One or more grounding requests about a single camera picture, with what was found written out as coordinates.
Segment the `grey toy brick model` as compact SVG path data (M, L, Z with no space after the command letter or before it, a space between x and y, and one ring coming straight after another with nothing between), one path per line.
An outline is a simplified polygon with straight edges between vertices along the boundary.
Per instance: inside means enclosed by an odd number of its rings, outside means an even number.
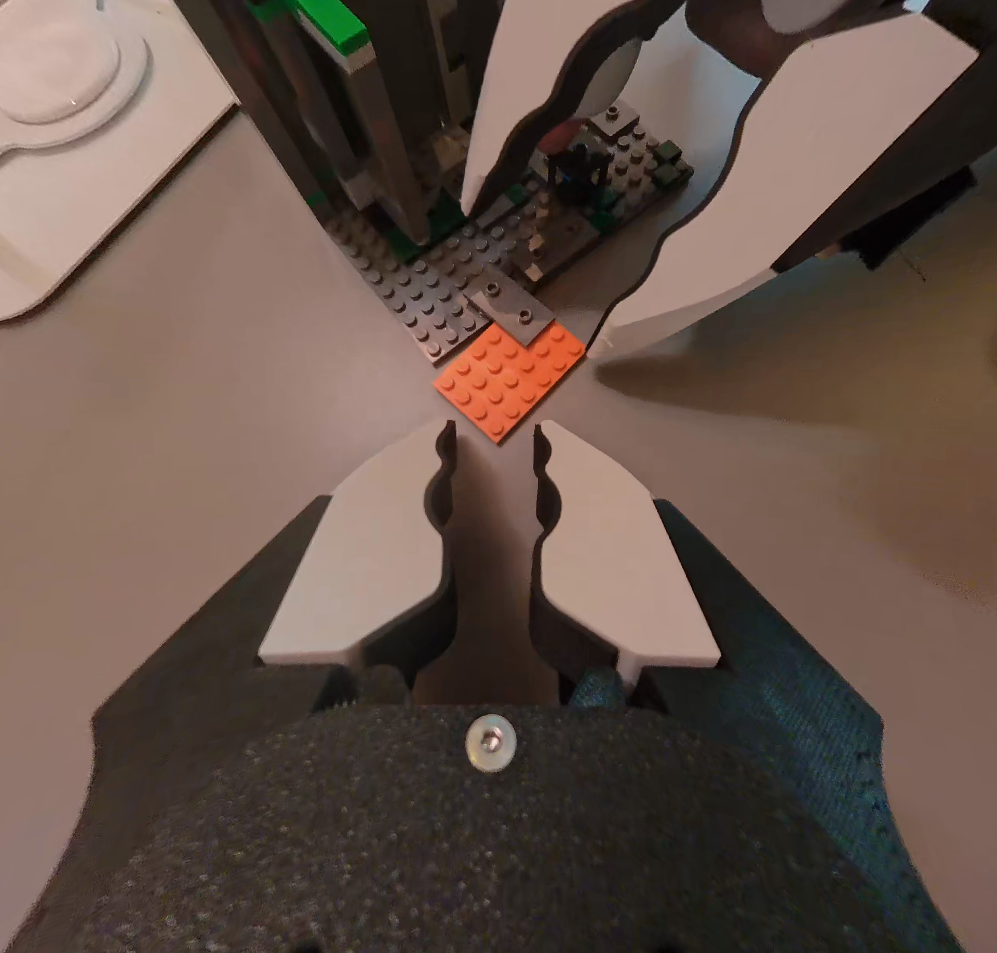
M683 189L681 149L618 99L570 145L613 155L602 198L560 203L534 151L475 220L471 127L505 0L175 0L316 218L434 365L492 322L483 271L534 292Z

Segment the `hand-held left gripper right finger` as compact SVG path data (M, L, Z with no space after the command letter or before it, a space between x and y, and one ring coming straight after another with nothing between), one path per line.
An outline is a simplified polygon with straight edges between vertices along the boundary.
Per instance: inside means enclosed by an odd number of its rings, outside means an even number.
M646 486L553 420L534 432L531 641L555 669L714 669L721 650Z

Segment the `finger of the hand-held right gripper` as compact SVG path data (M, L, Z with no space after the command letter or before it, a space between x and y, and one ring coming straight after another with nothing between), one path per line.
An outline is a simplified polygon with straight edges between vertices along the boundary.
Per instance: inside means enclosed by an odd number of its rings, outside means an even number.
M476 217L557 158L621 95L643 44L685 0L505 0L471 130L461 209Z
M746 107L710 195L663 237L588 356L656 345L773 279L779 258L978 57L923 14L797 48Z

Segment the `white moulded tray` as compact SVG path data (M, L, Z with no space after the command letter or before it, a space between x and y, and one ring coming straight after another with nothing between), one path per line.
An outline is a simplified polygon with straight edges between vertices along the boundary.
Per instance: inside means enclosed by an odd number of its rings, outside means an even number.
M5 0L2 323L46 305L236 107L174 0Z

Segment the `dark grey toy plate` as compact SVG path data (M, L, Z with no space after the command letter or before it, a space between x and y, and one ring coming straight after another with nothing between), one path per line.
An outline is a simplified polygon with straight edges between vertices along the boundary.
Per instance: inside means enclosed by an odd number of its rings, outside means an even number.
M501 270L489 269L471 280L467 298L522 347L555 322L552 311Z

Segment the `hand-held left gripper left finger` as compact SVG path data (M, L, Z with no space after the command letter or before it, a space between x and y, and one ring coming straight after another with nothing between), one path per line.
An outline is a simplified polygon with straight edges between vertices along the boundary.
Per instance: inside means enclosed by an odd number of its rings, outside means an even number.
M360 667L444 578L432 486L448 481L455 423L433 420L363 462L331 493L258 648L268 666Z

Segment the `black toy figure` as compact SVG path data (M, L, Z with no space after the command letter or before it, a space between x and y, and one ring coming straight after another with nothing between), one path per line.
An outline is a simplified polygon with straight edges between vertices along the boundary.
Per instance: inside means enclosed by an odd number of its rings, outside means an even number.
M570 207L592 207L602 198L613 155L584 143L547 156L546 188Z

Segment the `orange toy brick plate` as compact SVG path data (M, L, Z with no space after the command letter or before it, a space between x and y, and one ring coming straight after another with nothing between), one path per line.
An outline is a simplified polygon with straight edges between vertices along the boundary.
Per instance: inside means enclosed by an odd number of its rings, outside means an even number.
M491 325L435 378L436 391L499 446L585 356L586 346L551 322L529 345Z

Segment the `grey desk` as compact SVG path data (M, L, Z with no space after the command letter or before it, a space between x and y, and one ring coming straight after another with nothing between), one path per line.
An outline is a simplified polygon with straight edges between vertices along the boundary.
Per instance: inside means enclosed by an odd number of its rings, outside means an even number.
M538 412L671 501L872 704L908 850L995 951L995 154L877 272L807 263ZM93 711L312 498L443 415L237 114L2 327L2 946Z

